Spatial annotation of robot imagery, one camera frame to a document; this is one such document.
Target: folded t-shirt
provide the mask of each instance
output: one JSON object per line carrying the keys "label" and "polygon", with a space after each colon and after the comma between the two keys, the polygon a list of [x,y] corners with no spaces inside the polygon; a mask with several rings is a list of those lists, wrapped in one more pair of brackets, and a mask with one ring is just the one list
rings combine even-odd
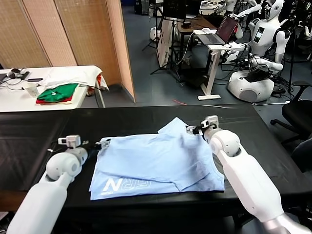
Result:
{"label": "folded t-shirt", "polygon": [[186,133],[178,118],[159,134],[106,137],[90,185],[91,199],[188,191],[224,190],[210,146]]}

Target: white table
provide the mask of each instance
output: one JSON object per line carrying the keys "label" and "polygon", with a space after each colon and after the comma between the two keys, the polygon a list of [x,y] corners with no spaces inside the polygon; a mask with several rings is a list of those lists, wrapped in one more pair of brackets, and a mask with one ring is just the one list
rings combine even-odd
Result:
{"label": "white table", "polygon": [[[53,69],[53,67],[45,67],[45,68],[27,68],[26,70],[30,72],[30,74],[26,77],[26,80],[29,78],[43,78],[49,74],[49,72]],[[8,70],[0,70],[0,74],[8,73]],[[97,77],[90,77],[90,82],[96,85],[99,88],[99,83],[97,81]],[[12,89],[21,89],[26,80],[21,83],[9,86]],[[17,80],[10,80],[8,83],[14,84],[17,83]],[[27,91],[25,90],[10,90],[7,87],[0,88],[0,112],[18,112],[18,111],[52,111],[52,110],[72,110],[76,108],[80,108],[82,102],[88,91],[87,86],[79,86],[76,88],[71,104],[51,104],[51,105],[38,105],[36,104],[36,98],[31,97]],[[45,87],[38,86],[39,93],[42,93],[45,90]],[[101,94],[101,91],[98,90],[101,103],[103,107],[104,101]]]}
{"label": "white table", "polygon": [[[197,30],[194,31],[196,35],[203,35],[203,32],[197,32]],[[198,96],[198,100],[202,101],[202,100],[211,100],[211,99],[219,99],[221,98],[220,95],[215,94],[212,95],[211,91],[213,89],[213,85],[214,85],[214,81],[215,81],[215,75],[216,75],[216,71],[218,69],[218,65],[219,65],[219,60],[220,60],[220,55],[221,55],[221,51],[222,50],[231,50],[231,49],[238,49],[240,48],[240,46],[235,43],[235,42],[230,42],[229,45],[207,45],[208,49],[211,51],[211,55],[212,55],[212,64],[210,63],[210,73],[209,75],[209,80],[208,80],[208,84],[207,86],[205,86],[205,84],[202,84],[201,90],[203,91],[203,93],[205,95],[203,96]]]}

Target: green cloth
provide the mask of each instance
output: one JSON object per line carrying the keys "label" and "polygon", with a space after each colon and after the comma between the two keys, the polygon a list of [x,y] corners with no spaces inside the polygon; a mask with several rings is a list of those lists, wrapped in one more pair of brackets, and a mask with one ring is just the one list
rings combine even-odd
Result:
{"label": "green cloth", "polygon": [[37,97],[37,100],[45,102],[60,102],[70,98],[78,84],[60,85],[54,89],[47,89]]}

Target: black chair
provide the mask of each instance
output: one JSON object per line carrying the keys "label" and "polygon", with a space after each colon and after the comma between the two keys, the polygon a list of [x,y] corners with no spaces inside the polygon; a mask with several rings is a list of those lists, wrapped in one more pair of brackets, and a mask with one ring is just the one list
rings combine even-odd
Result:
{"label": "black chair", "polygon": [[312,170],[312,138],[300,143],[292,153],[292,159],[302,172]]}
{"label": "black chair", "polygon": [[297,136],[283,141],[282,144],[294,140],[307,140],[312,134],[312,101],[299,100],[305,89],[312,87],[312,84],[305,81],[295,81],[293,86],[300,86],[300,90],[294,99],[290,103],[285,104],[282,108],[282,115],[291,126],[278,119],[273,119],[270,122],[272,125],[278,123],[284,128],[298,134]]}

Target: monitor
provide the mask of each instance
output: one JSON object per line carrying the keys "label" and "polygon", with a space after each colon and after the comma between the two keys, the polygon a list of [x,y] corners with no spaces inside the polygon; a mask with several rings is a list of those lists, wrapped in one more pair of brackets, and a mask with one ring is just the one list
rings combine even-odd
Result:
{"label": "monitor", "polygon": [[199,14],[201,0],[186,0],[186,14],[195,15]]}
{"label": "monitor", "polygon": [[185,0],[164,0],[163,17],[185,20],[186,2]]}

